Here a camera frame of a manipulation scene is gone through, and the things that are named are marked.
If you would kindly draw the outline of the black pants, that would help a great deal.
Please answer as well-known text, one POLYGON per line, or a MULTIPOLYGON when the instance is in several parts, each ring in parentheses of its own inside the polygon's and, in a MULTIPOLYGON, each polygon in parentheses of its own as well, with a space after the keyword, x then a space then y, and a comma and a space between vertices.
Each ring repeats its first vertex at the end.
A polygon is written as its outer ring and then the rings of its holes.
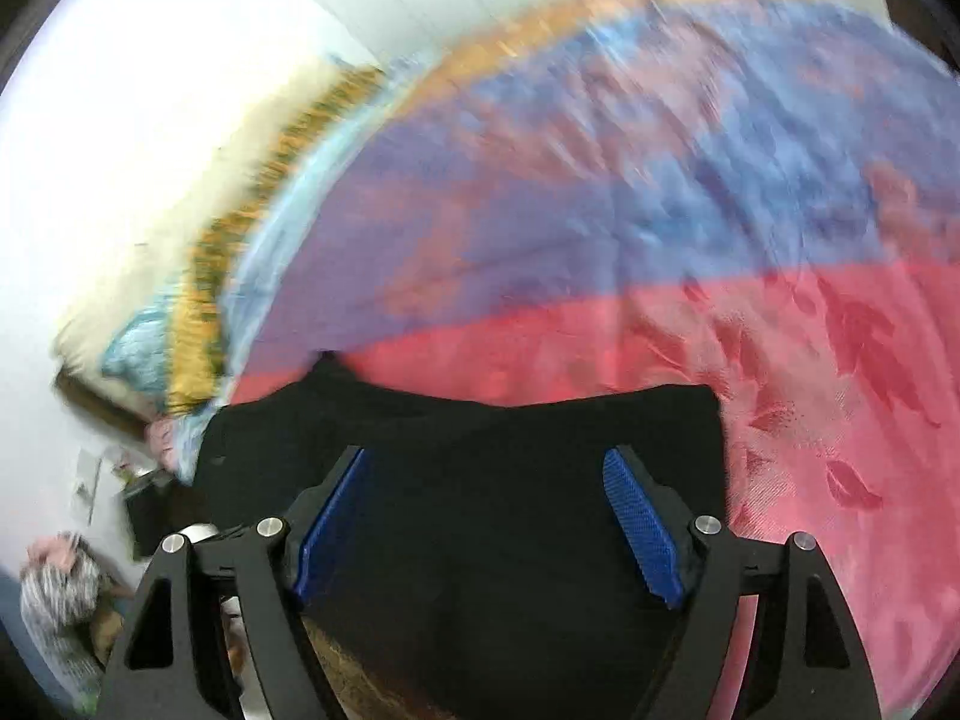
POLYGON ((625 718, 677 618, 646 587, 602 484, 630 445, 693 511, 726 511, 721 407, 664 385, 498 408, 397 392, 324 355, 206 426, 194 484, 252 525, 366 452, 304 617, 381 688, 452 718, 625 718))

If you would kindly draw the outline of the patterned floor rug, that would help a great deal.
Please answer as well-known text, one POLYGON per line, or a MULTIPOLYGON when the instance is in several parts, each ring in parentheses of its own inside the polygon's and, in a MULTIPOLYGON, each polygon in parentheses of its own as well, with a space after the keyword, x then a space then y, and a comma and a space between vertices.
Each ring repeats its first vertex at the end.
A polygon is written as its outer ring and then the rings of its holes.
MULTIPOLYGON (((348 718, 452 718, 452 713, 439 710, 430 704, 415 704, 412 699, 404 699, 395 692, 381 688, 366 674, 358 661, 329 639, 311 619, 305 617, 302 624, 314 655, 317 656, 335 697, 348 718)), ((272 718, 267 700, 263 697, 252 655, 249 653, 242 617, 238 613, 228 613, 224 617, 224 625, 229 663, 233 676, 238 680, 241 691, 239 702, 244 717, 272 718)))

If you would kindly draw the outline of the orange green floral blanket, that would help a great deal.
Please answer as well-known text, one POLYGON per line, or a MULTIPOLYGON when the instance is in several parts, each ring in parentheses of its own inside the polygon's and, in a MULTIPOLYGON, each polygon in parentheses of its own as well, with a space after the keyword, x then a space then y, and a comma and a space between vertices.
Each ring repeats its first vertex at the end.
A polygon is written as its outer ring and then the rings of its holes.
POLYGON ((190 249, 169 316, 164 409, 170 415, 183 415, 215 395, 226 362, 218 299, 231 266, 244 252, 245 239, 267 216, 309 148, 371 101, 386 82, 387 73, 372 65, 337 68, 328 85, 283 115, 239 197, 203 228, 190 249))

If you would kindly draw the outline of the teal patterned pillow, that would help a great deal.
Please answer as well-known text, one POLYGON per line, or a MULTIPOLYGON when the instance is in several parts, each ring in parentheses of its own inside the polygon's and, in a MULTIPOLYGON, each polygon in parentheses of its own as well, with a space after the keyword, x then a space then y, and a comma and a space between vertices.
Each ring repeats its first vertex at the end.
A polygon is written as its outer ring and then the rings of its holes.
POLYGON ((171 371, 174 294, 156 293, 110 340, 101 356, 101 374, 119 379, 162 413, 171 371))

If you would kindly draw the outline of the cream pillow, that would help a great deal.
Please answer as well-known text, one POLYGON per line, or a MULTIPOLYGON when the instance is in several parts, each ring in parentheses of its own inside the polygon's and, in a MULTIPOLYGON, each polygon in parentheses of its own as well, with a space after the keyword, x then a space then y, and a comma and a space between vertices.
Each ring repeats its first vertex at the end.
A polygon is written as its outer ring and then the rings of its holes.
POLYGON ((194 187, 133 246, 119 271, 102 277, 68 312, 53 340, 53 354, 65 376, 140 418, 151 419, 163 411, 163 387, 137 382, 145 366, 134 362, 120 374, 103 371, 107 348, 140 310, 178 284, 200 233, 239 205, 241 192, 252 185, 275 146, 289 143, 301 149, 313 143, 311 138, 290 140, 286 130, 311 125, 320 101, 352 71, 343 62, 317 60, 245 110, 235 132, 213 151, 194 187))

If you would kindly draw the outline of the pink blue satin bedspread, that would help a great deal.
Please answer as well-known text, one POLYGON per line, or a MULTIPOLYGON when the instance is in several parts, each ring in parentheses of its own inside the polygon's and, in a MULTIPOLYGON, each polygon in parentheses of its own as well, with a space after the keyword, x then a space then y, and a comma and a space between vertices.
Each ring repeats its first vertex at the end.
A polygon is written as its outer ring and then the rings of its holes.
POLYGON ((880 710, 958 653, 958 78, 828 0, 555 0, 386 86, 245 239, 206 426, 324 355, 498 408, 711 390, 740 536, 815 536, 880 710))

